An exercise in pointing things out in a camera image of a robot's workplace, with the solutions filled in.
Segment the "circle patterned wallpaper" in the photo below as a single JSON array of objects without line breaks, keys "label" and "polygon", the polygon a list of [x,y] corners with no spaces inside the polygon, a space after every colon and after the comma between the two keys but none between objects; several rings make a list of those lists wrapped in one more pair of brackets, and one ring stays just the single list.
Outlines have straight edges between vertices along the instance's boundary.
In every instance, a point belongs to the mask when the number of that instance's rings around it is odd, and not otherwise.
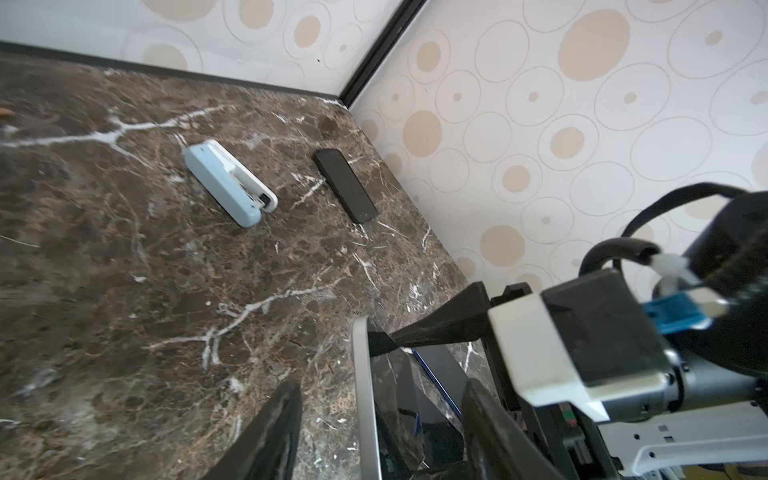
[{"label": "circle patterned wallpaper", "polygon": [[[37,31],[0,40],[175,70],[338,95],[398,0],[100,0],[18,2],[9,15]],[[76,17],[83,28],[72,28]],[[425,50],[432,61],[435,51]],[[432,72],[441,75],[448,56]]]},{"label": "circle patterned wallpaper", "polygon": [[[676,187],[768,187],[763,0],[430,2],[352,111],[468,280],[570,280]],[[710,198],[635,233],[682,252]],[[627,266],[648,298],[657,276]]]}]

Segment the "light blue stapler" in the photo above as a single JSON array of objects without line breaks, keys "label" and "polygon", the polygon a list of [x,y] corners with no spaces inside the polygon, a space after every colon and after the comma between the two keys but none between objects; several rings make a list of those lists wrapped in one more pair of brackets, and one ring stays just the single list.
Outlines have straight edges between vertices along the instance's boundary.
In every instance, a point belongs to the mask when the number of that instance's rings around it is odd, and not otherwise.
[{"label": "light blue stapler", "polygon": [[277,208],[277,197],[215,140],[192,145],[184,159],[195,177],[241,227],[261,220],[261,211]]}]

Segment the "black trim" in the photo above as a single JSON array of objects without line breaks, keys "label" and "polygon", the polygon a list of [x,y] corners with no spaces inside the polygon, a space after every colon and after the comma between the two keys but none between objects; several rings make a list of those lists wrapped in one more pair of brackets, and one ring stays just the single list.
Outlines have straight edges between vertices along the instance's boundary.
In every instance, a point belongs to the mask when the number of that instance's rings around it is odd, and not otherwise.
[{"label": "black trim", "polygon": [[402,33],[411,25],[411,22],[422,9],[427,0],[402,0],[400,6],[392,14],[389,23],[386,24],[381,35],[376,39],[368,54],[360,63],[355,74],[349,79],[344,90],[341,92],[341,102],[347,107],[360,95],[360,92],[368,84],[373,74],[384,62],[387,54],[395,43],[400,39]]},{"label": "black trim", "polygon": [[69,51],[51,50],[50,48],[33,47],[31,45],[21,45],[6,41],[0,41],[0,52],[14,53],[21,55],[31,55],[43,57],[51,60],[72,61],[75,63],[91,65],[101,68],[119,68],[121,70],[136,71],[138,73],[160,75],[165,77],[183,78],[185,80],[212,81],[216,83],[237,85],[239,87],[260,88],[263,90],[278,91],[287,94],[311,95],[313,97],[325,98],[328,100],[339,100],[339,97],[331,94],[319,93],[317,91],[300,90],[298,88],[280,87],[278,85],[261,84],[255,81],[237,80],[235,78],[217,77],[215,75],[202,74],[192,71],[173,70],[171,68],[154,67],[152,65],[143,65],[131,61],[113,60],[111,58],[93,57],[90,55],[81,55]]}]

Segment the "wallpaper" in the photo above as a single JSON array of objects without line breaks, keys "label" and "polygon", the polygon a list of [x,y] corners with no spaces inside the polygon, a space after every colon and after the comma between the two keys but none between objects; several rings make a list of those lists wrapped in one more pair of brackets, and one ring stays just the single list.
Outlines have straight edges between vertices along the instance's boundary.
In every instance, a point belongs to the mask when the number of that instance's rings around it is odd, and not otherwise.
[{"label": "wallpaper", "polygon": [[338,95],[399,0],[2,0],[0,40]]},{"label": "wallpaper", "polygon": [[[541,290],[676,187],[768,187],[767,9],[431,0],[352,110],[469,280]],[[723,205],[636,236],[681,253]],[[649,297],[652,270],[625,275]]]}]

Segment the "brown marble surface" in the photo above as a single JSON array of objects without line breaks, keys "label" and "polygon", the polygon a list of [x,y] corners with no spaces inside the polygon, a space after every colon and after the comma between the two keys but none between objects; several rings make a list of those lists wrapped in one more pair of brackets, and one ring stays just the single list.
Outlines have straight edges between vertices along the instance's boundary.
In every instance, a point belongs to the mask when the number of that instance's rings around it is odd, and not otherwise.
[{"label": "brown marble surface", "polygon": [[[288,377],[294,478],[359,477],[352,319],[391,331],[465,280],[349,112],[7,54],[0,91],[3,477],[199,478]],[[184,166],[207,138],[278,196],[254,228]],[[328,147],[376,220],[352,224],[321,179]]]}]

